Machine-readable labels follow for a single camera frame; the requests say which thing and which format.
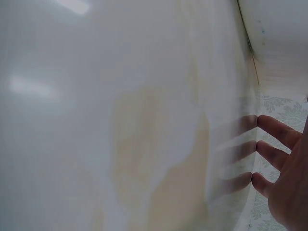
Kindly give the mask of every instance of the wall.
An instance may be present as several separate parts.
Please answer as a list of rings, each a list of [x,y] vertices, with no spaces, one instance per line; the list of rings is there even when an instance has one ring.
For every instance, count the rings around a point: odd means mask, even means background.
[[[308,88],[308,3],[240,0],[263,91],[303,100]]]
[[[303,102],[297,102],[295,100],[286,98],[272,97],[267,94],[262,94],[261,97],[261,110],[262,114],[272,116],[277,120],[291,126],[292,128],[303,131],[305,121],[308,114],[308,104]],[[290,150],[283,146],[278,140],[270,136],[269,134],[258,130],[258,137],[272,146],[284,150],[290,153]],[[263,157],[259,157],[259,169],[263,176],[265,176],[271,182],[275,182],[279,176],[273,166],[271,166]],[[286,229],[278,224],[272,217],[269,211],[266,198],[257,193],[254,209],[249,226],[250,231],[285,231]]]

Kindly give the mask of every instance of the white surface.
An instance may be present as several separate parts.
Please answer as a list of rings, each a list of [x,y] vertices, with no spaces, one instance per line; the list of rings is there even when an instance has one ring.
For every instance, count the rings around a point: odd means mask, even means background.
[[[204,178],[205,199],[211,198],[217,185],[224,187],[218,179],[226,178],[219,150],[255,136],[237,137],[246,126],[240,118],[256,112],[255,73],[237,6],[227,0],[91,0],[80,13],[59,2],[1,3],[1,228],[126,231],[132,217],[146,225],[151,192],[189,154],[202,112],[210,124]],[[167,119],[158,126],[167,133],[156,127],[161,149],[142,206],[132,211],[112,179],[114,115],[127,98],[137,110],[127,105],[121,122],[138,128],[134,115],[149,119],[154,106],[143,100],[147,95],[161,102]],[[236,154],[231,149],[228,158]],[[222,166],[230,178],[251,171],[253,163],[252,156]],[[247,192],[209,201],[215,230],[240,230]],[[238,205],[231,203],[235,196]]]
[[[240,0],[263,90],[303,100],[308,94],[308,2]]]

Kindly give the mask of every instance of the beige stain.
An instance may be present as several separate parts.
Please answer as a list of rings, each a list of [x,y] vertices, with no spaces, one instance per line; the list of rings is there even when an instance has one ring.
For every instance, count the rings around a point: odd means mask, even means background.
[[[100,204],[100,207],[95,211],[94,214],[94,231],[103,231],[104,225],[104,212],[103,206]]]
[[[179,230],[205,210],[209,124],[202,114],[191,154],[170,169],[151,196],[149,231]]]
[[[130,229],[143,231],[144,199],[159,159],[159,145],[167,117],[163,114],[164,91],[144,87],[124,94],[116,102],[113,182],[120,203],[131,212]]]

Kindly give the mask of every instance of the curved white surface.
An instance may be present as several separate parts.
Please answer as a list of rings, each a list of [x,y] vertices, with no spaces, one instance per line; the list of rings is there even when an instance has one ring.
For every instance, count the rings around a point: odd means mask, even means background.
[[[254,164],[251,156],[226,166],[238,153],[252,153],[253,143],[235,146],[256,136],[246,132],[255,117],[243,117],[256,113],[255,75],[236,5],[226,0],[1,4],[2,230],[245,226],[240,214],[248,189],[222,196],[234,185],[220,181],[252,171]],[[158,201],[186,192],[181,182],[191,182],[192,192],[201,183],[210,213],[193,218],[193,208],[187,217],[182,213],[182,223],[166,225],[157,218],[149,225],[153,192],[171,168],[186,163],[198,131],[205,137],[201,148],[209,152],[205,175],[189,174],[194,167],[188,166],[182,178],[175,176],[178,193]],[[175,205],[189,197],[181,194]]]
[[[308,94],[308,2],[240,0],[263,90],[303,100]]]

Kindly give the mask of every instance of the finger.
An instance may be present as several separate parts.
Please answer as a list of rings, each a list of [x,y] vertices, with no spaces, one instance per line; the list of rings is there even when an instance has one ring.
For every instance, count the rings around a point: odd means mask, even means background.
[[[260,115],[257,120],[257,125],[289,149],[293,149],[294,145],[302,137],[302,133],[295,131],[293,128],[270,116]]]
[[[269,197],[273,183],[265,179],[260,173],[252,174],[251,178],[254,188],[266,198]]]
[[[289,157],[289,154],[274,148],[264,141],[257,142],[257,152],[279,171],[281,171],[286,159]]]
[[[303,136],[302,136],[302,141],[301,141],[301,149],[302,150],[308,149],[308,117],[306,119],[304,131],[303,131]]]

